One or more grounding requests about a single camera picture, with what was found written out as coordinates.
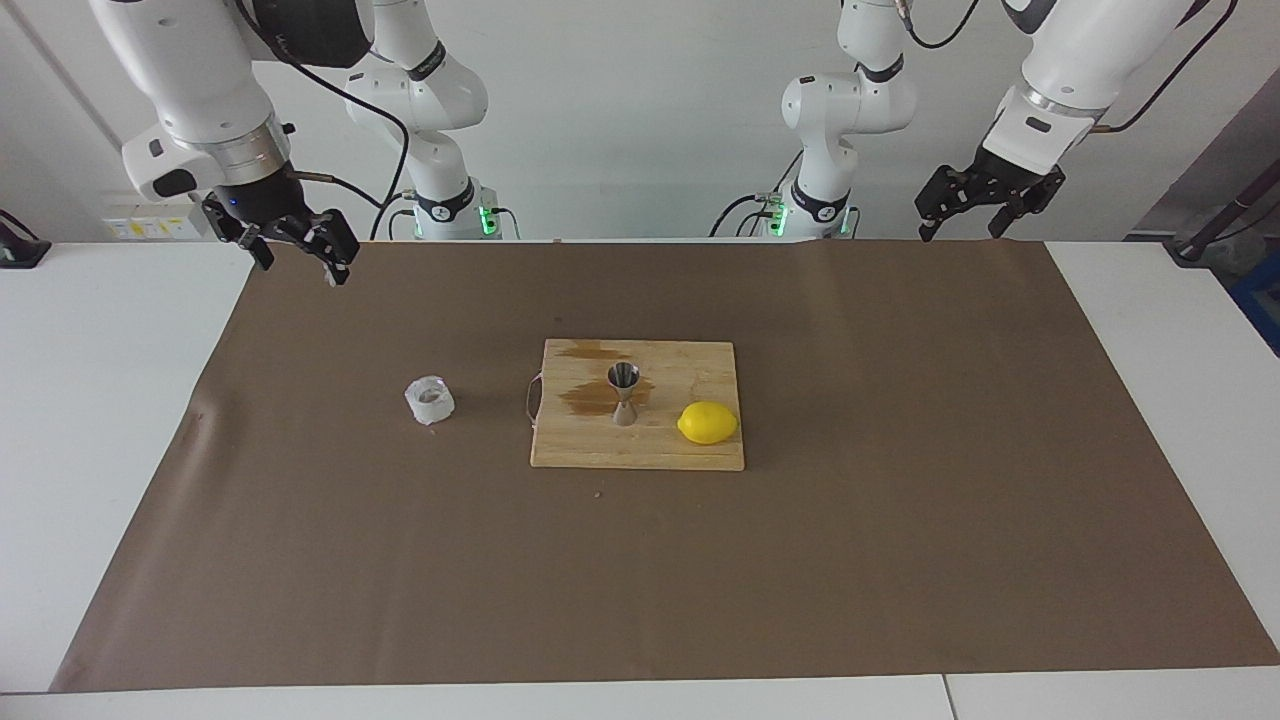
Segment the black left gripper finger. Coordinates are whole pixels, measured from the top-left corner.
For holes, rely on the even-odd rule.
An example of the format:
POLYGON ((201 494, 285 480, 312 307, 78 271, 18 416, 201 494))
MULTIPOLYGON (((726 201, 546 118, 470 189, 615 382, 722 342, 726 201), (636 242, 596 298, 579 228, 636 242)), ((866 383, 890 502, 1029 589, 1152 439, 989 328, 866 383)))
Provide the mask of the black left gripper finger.
POLYGON ((1010 199, 988 224, 989 237, 993 240, 1006 236, 1010 225, 1027 215, 1041 214, 1053 200, 1061 188, 1061 179, 1041 179, 1030 188, 1016 193, 1010 199))
POLYGON ((918 234, 931 242, 941 225, 952 217, 986 205, 991 200, 991 173, 979 167, 959 170, 938 167, 915 196, 918 234))

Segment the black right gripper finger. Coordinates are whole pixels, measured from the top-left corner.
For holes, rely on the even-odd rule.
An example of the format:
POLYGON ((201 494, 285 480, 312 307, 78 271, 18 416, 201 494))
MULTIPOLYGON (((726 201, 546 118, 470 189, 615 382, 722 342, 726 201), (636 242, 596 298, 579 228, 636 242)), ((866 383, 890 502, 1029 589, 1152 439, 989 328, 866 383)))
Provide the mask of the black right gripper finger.
POLYGON ((285 237, 302 252, 316 258, 325 268, 329 286, 343 286, 349 278, 360 242, 346 215, 338 209, 285 217, 285 237))
POLYGON ((256 224, 236 219, 216 195, 207 195, 202 200, 202 214, 220 242, 233 243, 248 252, 262 272, 271 268, 274 254, 256 224))

